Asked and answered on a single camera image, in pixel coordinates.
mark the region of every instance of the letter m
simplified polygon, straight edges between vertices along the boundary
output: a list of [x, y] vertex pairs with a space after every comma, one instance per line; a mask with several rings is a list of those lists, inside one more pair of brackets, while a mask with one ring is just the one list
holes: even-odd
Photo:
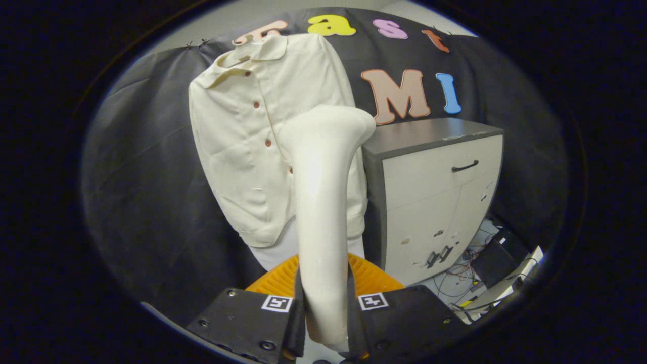
[[411, 117], [424, 117], [432, 112], [424, 97], [422, 72], [416, 69], [404, 70], [400, 86], [382, 69], [364, 71], [362, 78], [368, 81], [373, 89], [377, 109], [375, 124], [384, 125], [395, 120], [395, 114], [391, 112], [389, 105], [393, 106], [400, 119], [404, 119], [407, 112]]

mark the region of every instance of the cabinet door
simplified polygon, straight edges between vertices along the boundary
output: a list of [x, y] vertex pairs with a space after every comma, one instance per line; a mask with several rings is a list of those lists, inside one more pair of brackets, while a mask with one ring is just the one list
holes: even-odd
[[499, 168], [491, 170], [483, 177], [464, 184], [456, 205], [456, 212], [443, 242], [444, 254], [447, 257], [442, 262], [437, 261], [429, 270], [436, 275], [451, 267], [463, 254], [476, 231], [481, 226], [483, 218], [490, 207], [492, 195], [496, 189]]
[[385, 271], [402, 284], [431, 277], [430, 252], [443, 246], [461, 188], [387, 212]]

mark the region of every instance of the cabinet drawer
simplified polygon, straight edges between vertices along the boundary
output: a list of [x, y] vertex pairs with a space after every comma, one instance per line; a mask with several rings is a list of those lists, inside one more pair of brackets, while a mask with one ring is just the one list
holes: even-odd
[[[495, 135], [384, 159], [386, 209], [429, 198], [500, 168], [502, 149], [503, 136]], [[452, 171], [474, 161], [478, 164]]]

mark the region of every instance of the white wall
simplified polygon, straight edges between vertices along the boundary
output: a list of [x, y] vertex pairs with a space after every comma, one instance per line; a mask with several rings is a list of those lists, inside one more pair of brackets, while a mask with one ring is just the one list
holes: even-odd
[[230, 29], [240, 27], [255, 18], [269, 17], [280, 13], [323, 6], [341, 6], [378, 10], [405, 17], [435, 27], [441, 32], [474, 36], [473, 33], [424, 6], [411, 1], [399, 0], [237, 0], [207, 11], [185, 26], [176, 30], [147, 52], [155, 53], [170, 48], [183, 47], [189, 42], [198, 45], [201, 39], [210, 39]]

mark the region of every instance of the blue letter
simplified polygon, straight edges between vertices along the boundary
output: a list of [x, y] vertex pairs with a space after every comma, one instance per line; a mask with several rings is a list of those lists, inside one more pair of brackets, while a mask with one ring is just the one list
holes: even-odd
[[445, 112], [448, 114], [458, 114], [461, 112], [461, 106], [456, 99], [456, 90], [454, 90], [454, 77], [446, 73], [437, 73], [436, 78], [443, 86], [445, 93]]

